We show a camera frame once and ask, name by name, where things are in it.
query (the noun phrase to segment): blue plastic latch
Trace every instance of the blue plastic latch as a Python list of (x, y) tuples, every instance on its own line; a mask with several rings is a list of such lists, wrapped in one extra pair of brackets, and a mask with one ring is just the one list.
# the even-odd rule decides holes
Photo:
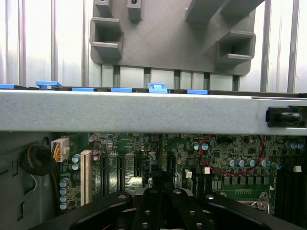
[(0, 84), (0, 89), (15, 89), (15, 85), (12, 85), (12, 84)]
[(208, 94), (208, 90), (188, 90), (188, 94)]
[(37, 80), (35, 84), (39, 87), (40, 90), (48, 90), (48, 86), (63, 88), (63, 86), (60, 83), (52, 80)]
[(94, 91), (94, 88), (72, 88), (72, 91), (85, 91), (85, 92), (93, 92)]
[(132, 92), (132, 88), (111, 88), (111, 92)]
[(149, 92), (167, 93), (167, 88), (164, 83), (148, 83)]

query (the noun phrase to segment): green circuit board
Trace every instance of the green circuit board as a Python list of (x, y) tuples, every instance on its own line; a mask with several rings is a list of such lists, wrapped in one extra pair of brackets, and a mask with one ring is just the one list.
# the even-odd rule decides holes
[[(147, 187), (150, 177), (150, 161), (157, 160), (163, 170), (168, 169), (169, 161), (173, 162), (174, 184), (178, 188), (187, 188), (194, 195), (201, 194), (210, 188), (229, 198), (238, 200), (255, 200), (262, 193), (267, 194), (272, 213), (276, 190), (277, 169), (271, 167), (272, 162), (285, 164), (284, 158), (302, 156), (304, 149), (292, 148), (289, 143), (305, 143), (304, 138), (286, 136), (264, 136), (265, 160), (267, 167), (256, 167), (252, 172), (242, 176), (230, 177), (220, 173), (211, 174), (204, 185), (200, 185), (201, 177), (185, 178), (184, 170), (188, 169), (196, 175), (204, 168), (198, 159), (195, 143), (199, 143), (204, 135), (191, 134), (133, 134), (133, 133), (66, 133), (62, 137), (70, 139), (70, 157), (59, 163), (61, 178), (71, 181), (67, 210), (80, 206), (80, 170), (72, 169), (71, 158), (83, 150), (92, 150), (100, 160), (92, 162), (93, 167), (93, 200), (112, 193), (120, 188), (118, 181), (118, 159), (124, 159), (124, 185), (126, 192), (132, 195), (138, 188)], [(216, 135), (208, 139), (207, 150), (202, 151), (202, 158), (214, 168), (236, 173), (245, 167), (231, 167), (228, 159), (257, 159), (261, 152), (258, 136)], [(142, 161), (141, 173), (135, 175), (135, 157)], [(104, 187), (101, 178), (102, 158), (108, 159), (108, 187)]]

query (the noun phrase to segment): white pci slot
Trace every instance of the white pci slot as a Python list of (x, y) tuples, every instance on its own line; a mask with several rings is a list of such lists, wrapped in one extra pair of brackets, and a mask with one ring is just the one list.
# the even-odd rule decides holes
[(92, 151), (81, 152), (81, 206), (92, 201)]

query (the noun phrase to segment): red wire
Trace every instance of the red wire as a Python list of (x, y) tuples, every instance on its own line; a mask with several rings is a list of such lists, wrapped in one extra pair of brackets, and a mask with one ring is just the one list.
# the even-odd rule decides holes
[(256, 168), (258, 166), (258, 164), (260, 163), (260, 160), (264, 157), (264, 142), (263, 142), (263, 137), (261, 135), (259, 135), (259, 140), (260, 140), (260, 146), (261, 146), (261, 153), (256, 161), (256, 164), (255, 166), (249, 168), (249, 169), (246, 169), (246, 170), (243, 170), (243, 171), (239, 171), (239, 172), (236, 172), (236, 173), (231, 173), (231, 172), (226, 172), (224, 170), (221, 170), (221, 169), (215, 169), (213, 168), (208, 162), (204, 161), (202, 158), (201, 158), (201, 145), (203, 142), (205, 142), (206, 138), (211, 138), (212, 136), (211, 135), (207, 135), (205, 136), (205, 138), (203, 140), (200, 141), (200, 145), (199, 145), (199, 150), (198, 150), (198, 157), (200, 159), (200, 161), (207, 165), (212, 171), (216, 171), (218, 173), (222, 173), (222, 174), (226, 174), (226, 175), (242, 175), (242, 174), (245, 174), (245, 173), (249, 173), (251, 171), (253, 171), (254, 168)]

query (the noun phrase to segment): gray plastic mount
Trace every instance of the gray plastic mount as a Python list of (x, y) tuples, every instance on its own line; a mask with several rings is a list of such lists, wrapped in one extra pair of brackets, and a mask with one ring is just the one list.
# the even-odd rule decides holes
[[(95, 0), (91, 58), (99, 64), (245, 75), (254, 57), (254, 9), (262, 1)], [(243, 12), (233, 10), (239, 3)]]

